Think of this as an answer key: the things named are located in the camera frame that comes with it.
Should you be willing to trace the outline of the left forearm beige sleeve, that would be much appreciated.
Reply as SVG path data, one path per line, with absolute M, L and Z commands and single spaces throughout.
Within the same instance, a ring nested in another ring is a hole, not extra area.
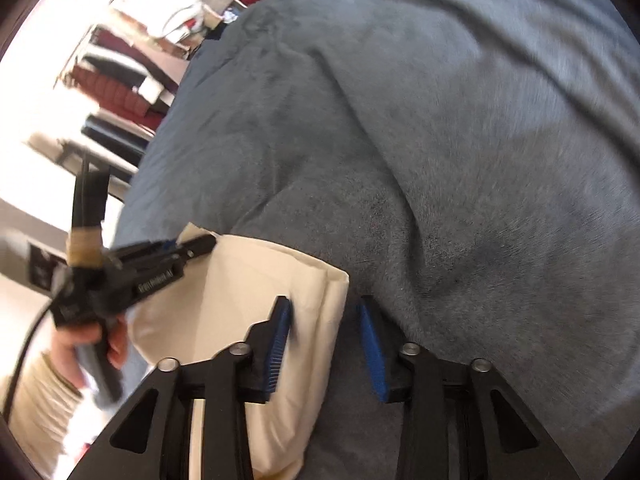
M 9 430 L 43 479 L 53 478 L 81 401 L 81 392 L 55 369 L 49 351 L 43 351 L 21 376 Z

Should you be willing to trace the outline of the person's left hand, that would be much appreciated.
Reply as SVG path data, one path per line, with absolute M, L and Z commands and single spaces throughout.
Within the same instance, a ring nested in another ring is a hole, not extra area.
M 67 326 L 56 328 L 53 332 L 49 350 L 51 365 L 66 382 L 78 390 L 85 388 L 86 382 L 80 369 L 77 349 L 97 344 L 102 340 L 102 336 L 99 324 Z M 120 370 L 126 361 L 127 353 L 127 322 L 119 315 L 108 331 L 106 357 L 116 370 Z

